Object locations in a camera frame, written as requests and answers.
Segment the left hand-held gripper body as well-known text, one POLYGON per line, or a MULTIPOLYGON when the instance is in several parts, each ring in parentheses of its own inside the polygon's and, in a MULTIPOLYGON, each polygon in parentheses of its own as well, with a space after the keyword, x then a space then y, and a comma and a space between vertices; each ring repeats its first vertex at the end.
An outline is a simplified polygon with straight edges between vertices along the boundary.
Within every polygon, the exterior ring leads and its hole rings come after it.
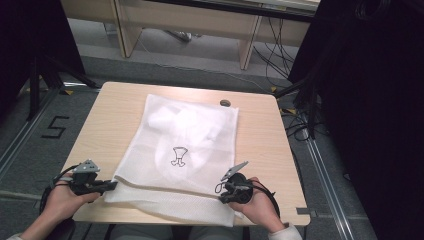
POLYGON ((72 180, 70 183, 71 190, 76 195, 85 195, 89 193, 102 193, 97 186, 94 185, 97 173, 100 168, 91 160, 80 163, 72 170, 72 180))

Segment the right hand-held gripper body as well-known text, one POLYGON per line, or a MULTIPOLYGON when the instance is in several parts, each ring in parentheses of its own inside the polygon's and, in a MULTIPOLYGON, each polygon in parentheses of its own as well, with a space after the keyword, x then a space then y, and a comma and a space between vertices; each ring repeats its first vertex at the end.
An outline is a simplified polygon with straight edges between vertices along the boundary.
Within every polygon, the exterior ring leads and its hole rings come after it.
POLYGON ((228 169, 221 178, 221 182, 229 183, 231 191, 224 192, 220 196, 231 196, 231 202, 239 204, 246 204, 251 200, 253 196, 253 183, 240 173, 240 170, 247 164, 248 161, 244 161, 228 169))

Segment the white mesh laundry bag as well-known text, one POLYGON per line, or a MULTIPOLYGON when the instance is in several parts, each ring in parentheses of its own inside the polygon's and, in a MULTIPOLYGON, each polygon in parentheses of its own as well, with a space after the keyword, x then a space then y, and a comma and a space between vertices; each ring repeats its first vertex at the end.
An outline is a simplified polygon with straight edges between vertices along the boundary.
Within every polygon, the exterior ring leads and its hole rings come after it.
POLYGON ((231 227, 235 213, 215 187, 234 166, 237 108, 150 94, 105 195, 172 220, 231 227))

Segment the person's right hand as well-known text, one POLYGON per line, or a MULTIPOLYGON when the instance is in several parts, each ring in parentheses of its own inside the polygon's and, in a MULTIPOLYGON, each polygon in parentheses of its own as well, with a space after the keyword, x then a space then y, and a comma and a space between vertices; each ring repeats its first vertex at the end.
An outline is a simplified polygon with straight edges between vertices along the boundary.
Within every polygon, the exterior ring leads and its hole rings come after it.
POLYGON ((244 214, 252 223, 264 227, 273 234, 285 228, 268 196, 258 190, 253 190, 251 200, 246 204, 229 203, 229 206, 244 214))

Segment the person's left hand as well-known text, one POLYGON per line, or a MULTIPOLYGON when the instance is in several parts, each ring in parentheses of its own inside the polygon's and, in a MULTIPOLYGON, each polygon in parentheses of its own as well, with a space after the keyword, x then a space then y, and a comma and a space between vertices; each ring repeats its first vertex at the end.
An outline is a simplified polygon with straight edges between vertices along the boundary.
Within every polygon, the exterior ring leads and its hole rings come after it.
POLYGON ((97 192, 76 195, 68 181, 59 180, 50 192, 42 214, 57 216, 62 222, 72 217, 80 207, 94 202, 99 197, 100 194, 97 192))

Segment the person's grey trouser legs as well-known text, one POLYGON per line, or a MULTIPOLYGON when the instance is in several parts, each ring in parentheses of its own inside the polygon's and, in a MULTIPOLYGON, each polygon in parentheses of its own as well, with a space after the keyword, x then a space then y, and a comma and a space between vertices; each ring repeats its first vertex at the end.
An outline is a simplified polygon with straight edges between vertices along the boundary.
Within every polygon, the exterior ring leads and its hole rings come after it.
POLYGON ((115 225, 109 240, 244 240, 243 227, 115 225))

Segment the white garment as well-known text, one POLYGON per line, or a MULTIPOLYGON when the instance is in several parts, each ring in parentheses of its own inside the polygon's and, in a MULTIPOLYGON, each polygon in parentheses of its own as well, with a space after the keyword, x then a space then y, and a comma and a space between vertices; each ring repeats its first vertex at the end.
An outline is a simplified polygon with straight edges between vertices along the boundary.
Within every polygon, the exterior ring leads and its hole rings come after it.
POLYGON ((146 125, 157 137, 154 160, 160 172, 173 180, 186 179, 226 165, 225 120, 212 109, 161 107, 152 113, 146 125))

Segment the grey tape strip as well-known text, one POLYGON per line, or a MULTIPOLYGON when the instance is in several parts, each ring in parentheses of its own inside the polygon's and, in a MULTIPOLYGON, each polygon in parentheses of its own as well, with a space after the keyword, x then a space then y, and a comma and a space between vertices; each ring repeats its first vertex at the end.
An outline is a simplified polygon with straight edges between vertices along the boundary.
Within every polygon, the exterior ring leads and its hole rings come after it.
POLYGON ((317 212, 314 209, 311 208, 296 208, 296 212, 298 215, 308 215, 311 218, 314 218, 317 216, 317 212))

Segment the black metal stand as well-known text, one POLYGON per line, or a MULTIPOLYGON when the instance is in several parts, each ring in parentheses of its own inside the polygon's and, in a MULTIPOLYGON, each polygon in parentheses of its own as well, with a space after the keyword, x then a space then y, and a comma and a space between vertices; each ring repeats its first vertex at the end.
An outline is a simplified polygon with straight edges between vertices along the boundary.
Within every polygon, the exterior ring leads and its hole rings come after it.
POLYGON ((308 118, 306 120, 306 129, 311 139, 315 139, 314 120, 315 120, 316 109, 314 107, 314 104, 317 100, 317 93, 315 90, 316 78, 317 78, 316 73, 308 73, 303 79, 273 94, 273 96, 276 99, 278 99, 289 93, 293 93, 295 90, 298 91, 293 103, 296 108, 307 109, 308 118))
POLYGON ((59 76, 60 72, 65 72, 77 79, 86 86, 99 89, 100 86, 77 70, 67 66, 61 61, 48 55, 36 56, 30 67, 30 111, 28 119, 32 120, 40 111, 40 79, 42 79, 49 89, 61 89, 64 82, 59 76))

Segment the black curtain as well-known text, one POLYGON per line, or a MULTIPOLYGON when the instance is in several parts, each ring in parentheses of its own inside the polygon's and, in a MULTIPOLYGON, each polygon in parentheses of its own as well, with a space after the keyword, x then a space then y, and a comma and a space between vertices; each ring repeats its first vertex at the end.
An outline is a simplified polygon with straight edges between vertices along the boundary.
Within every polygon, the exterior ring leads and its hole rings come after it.
POLYGON ((321 0, 308 73, 378 240, 424 240, 424 0, 321 0))
POLYGON ((85 74, 61 0, 0 0, 0 118, 41 55, 85 74))

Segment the grey power strip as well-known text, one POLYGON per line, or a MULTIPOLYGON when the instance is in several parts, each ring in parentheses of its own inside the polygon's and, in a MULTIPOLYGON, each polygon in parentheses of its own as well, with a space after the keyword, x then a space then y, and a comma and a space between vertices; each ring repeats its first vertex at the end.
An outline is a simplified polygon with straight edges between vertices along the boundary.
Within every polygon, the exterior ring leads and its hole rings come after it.
POLYGON ((184 43, 189 43, 194 38, 200 38, 201 37, 201 34, 192 34, 192 33, 189 33, 189 32, 181 32, 181 31, 168 31, 168 30, 166 30, 166 33, 169 34, 170 36, 176 38, 177 40, 184 42, 184 43))

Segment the light wooden desk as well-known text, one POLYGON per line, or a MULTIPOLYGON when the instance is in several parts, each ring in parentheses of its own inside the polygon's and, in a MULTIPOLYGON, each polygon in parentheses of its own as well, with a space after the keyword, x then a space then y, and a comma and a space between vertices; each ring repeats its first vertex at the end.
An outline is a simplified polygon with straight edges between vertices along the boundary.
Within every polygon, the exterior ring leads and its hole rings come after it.
POLYGON ((61 0, 66 16, 116 26, 128 58, 143 29, 174 30, 239 41, 240 68, 255 42, 298 47, 321 0, 61 0))

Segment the metal floor rail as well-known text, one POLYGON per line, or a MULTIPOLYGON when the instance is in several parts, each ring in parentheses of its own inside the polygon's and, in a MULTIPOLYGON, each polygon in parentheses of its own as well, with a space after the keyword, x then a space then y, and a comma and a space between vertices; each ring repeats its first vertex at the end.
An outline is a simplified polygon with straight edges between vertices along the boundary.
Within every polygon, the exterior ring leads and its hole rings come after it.
POLYGON ((350 222, 331 182, 316 140, 308 139, 307 146, 341 240, 355 240, 350 222))
POLYGON ((30 120, 27 120, 22 128, 19 130, 12 142, 7 146, 5 151, 0 155, 0 180, 5 176, 23 146, 29 140, 33 134, 41 119, 45 115, 46 109, 53 102, 56 96, 59 94, 57 89, 49 90, 45 97, 42 99, 39 110, 32 116, 30 120))

